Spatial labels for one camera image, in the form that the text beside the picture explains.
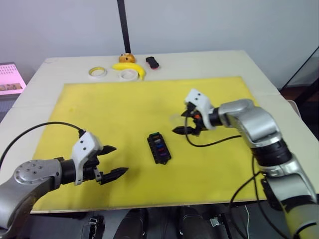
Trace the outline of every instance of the black cable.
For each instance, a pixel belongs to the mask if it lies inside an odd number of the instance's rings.
[[[83,132],[83,129],[79,128],[78,126],[75,126],[73,124],[70,124],[70,123],[65,123],[65,122],[60,122],[60,121],[52,121],[52,122],[46,122],[46,123],[41,123],[41,124],[38,124],[36,126],[33,126],[29,129],[27,129],[26,131],[22,132],[21,134],[19,134],[17,137],[14,138],[14,140],[12,140],[12,142],[6,147],[6,149],[4,150],[1,158],[0,158],[0,169],[1,169],[1,166],[2,166],[2,163],[3,163],[3,160],[4,160],[4,157],[6,156],[6,154],[8,153],[9,149],[12,147],[12,145],[17,142],[18,139],[20,139],[22,136],[24,136],[26,133],[34,130],[35,128],[39,128],[41,126],[44,126],[44,125],[48,125],[48,124],[63,124],[63,125],[67,125],[67,126],[70,126],[70,127],[73,127],[75,129],[77,129],[79,131],[79,133]]]
[[[185,125],[184,125],[184,133],[185,133],[185,136],[186,136],[186,140],[193,146],[195,147],[207,147],[207,146],[212,146],[212,145],[215,145],[215,144],[218,144],[218,143],[221,143],[221,142],[224,142],[224,141],[227,141],[227,140],[230,140],[230,139],[233,139],[233,138],[241,138],[240,135],[235,135],[235,136],[231,136],[231,137],[228,137],[228,138],[224,138],[224,139],[221,139],[219,141],[216,141],[216,142],[213,142],[213,143],[208,143],[208,144],[203,144],[203,145],[198,145],[198,144],[194,144],[192,143],[189,138],[188,138],[188,135],[187,135],[187,116],[185,117]]]
[[[254,156],[252,156],[252,171],[253,171],[253,175],[255,175],[255,168],[254,168]],[[259,196],[258,196],[258,191],[257,191],[257,183],[256,183],[256,178],[253,177],[254,180],[254,186],[255,186],[255,194],[256,194],[256,200],[257,200],[257,204],[258,207],[262,213],[262,215],[264,216],[264,218],[266,219],[266,221],[268,222],[268,224],[279,234],[281,235],[284,239],[289,239],[284,233],[282,233],[282,231],[280,231],[268,218],[268,216],[266,215],[264,209],[262,208],[260,201],[259,201]]]
[[[234,224],[234,227],[236,229],[236,231],[239,233],[239,235],[241,235],[241,237],[243,239],[247,239],[247,237],[244,235],[244,233],[239,229],[238,225],[236,224],[235,220],[234,220],[234,217],[233,217],[233,212],[232,212],[232,205],[233,205],[233,202],[235,200],[235,197],[237,196],[237,194],[248,184],[250,183],[252,180],[255,179],[255,177],[260,174],[260,171],[256,174],[254,174],[254,176],[252,176],[250,179],[248,179],[243,185],[241,185],[237,191],[234,193],[233,197],[231,198],[230,202],[229,202],[229,214],[230,214],[230,219],[231,221],[233,222]]]

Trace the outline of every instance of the white wall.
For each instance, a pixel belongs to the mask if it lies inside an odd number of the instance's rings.
[[[244,49],[281,87],[319,44],[319,0],[125,0],[133,53]],[[124,51],[117,0],[1,0],[0,62]]]
[[[124,52],[116,0],[1,0],[0,62],[29,81],[47,57]]]
[[[244,49],[277,87],[319,45],[318,0],[127,0],[126,9],[132,52]]]

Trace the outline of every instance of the banana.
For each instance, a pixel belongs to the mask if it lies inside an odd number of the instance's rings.
[[[115,70],[124,70],[127,68],[134,69],[139,73],[141,80],[143,80],[143,77],[145,75],[145,70],[143,69],[143,67],[136,63],[131,63],[131,62],[115,63],[113,64],[112,68]]]

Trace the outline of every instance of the black pole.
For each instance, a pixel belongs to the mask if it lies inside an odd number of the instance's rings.
[[[125,52],[130,53],[131,47],[130,47],[128,22],[126,20],[124,0],[118,0],[118,7],[119,7],[119,15],[120,15],[120,21],[121,21],[121,27],[122,27]]]
[[[302,64],[302,66],[298,69],[298,71],[295,72],[295,74],[288,80],[287,83],[285,83],[284,86],[282,86],[282,88],[279,90],[280,92],[282,92],[282,90],[284,88],[286,88],[286,86],[289,84],[289,82],[293,79],[293,77],[295,77],[295,75],[301,70],[301,68],[303,68],[303,66],[308,62],[308,60],[314,55],[314,53],[319,49],[319,46],[315,49],[315,51],[310,55],[310,57],[308,57],[308,59]]]

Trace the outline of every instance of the white table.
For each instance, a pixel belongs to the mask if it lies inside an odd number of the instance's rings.
[[[261,107],[278,123],[290,150],[319,193],[319,143],[290,104],[244,51],[210,51],[154,54],[160,68],[151,70],[145,62],[150,55],[137,55],[147,74],[145,80],[242,76]],[[48,121],[64,83],[118,81],[111,65],[117,56],[48,58],[33,76],[24,92],[0,124],[0,152],[22,131]],[[88,70],[103,66],[106,77],[92,80]],[[32,159],[43,128],[21,138],[9,151],[0,172],[0,183],[7,180],[21,163]]]

